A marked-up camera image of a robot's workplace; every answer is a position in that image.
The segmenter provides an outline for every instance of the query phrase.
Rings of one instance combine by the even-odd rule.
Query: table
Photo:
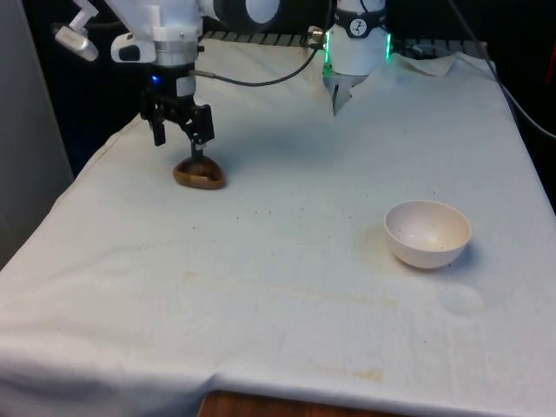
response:
[[[233,393],[211,393],[198,417],[395,417],[392,414],[329,407]]]
[[[298,49],[208,42],[255,81]],[[183,189],[177,127],[112,137],[0,274],[0,414],[195,415],[215,390],[409,415],[556,409],[556,223],[498,87],[393,60],[334,118],[315,63],[291,83],[199,80],[226,170]],[[473,224],[451,268],[387,251],[395,203]]]

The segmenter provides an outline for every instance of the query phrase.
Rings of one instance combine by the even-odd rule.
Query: white bowl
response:
[[[395,255],[424,269],[455,261],[471,239],[469,220],[441,202],[403,202],[387,212],[384,227]]]

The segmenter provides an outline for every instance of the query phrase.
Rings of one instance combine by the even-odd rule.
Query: green led light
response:
[[[330,62],[330,32],[327,32],[327,40],[326,43],[324,44],[324,50],[325,50],[325,55],[324,55],[324,63],[328,64]]]
[[[388,33],[386,36],[386,60],[390,59],[390,55],[392,54],[392,35]]]

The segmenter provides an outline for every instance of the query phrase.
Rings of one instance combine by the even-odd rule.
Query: white cloth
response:
[[[207,42],[261,80],[296,49]],[[199,80],[229,185],[177,186],[189,141],[109,140],[0,274],[0,414],[188,415],[210,390],[414,415],[556,410],[556,222],[498,86],[385,64],[334,118],[318,63]],[[387,251],[395,203],[473,224],[451,268]]]

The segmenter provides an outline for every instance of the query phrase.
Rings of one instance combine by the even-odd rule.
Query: dark background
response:
[[[102,0],[92,3],[101,11],[97,22],[116,20]],[[78,173],[108,137],[139,111],[143,73],[133,65],[111,62],[111,42],[124,28],[91,30],[101,56],[95,63],[86,63],[57,45],[51,34],[51,24],[67,23],[75,16],[71,0],[24,0],[23,4],[69,160]],[[556,0],[457,0],[457,4],[478,37],[488,42],[504,84],[535,120],[556,131],[556,76],[545,82],[556,40]],[[326,0],[291,0],[269,31],[302,34],[310,24],[323,25],[327,6]],[[387,0],[387,7],[387,26],[396,38],[467,39],[446,0]],[[518,125],[556,208],[556,141],[521,117]]]

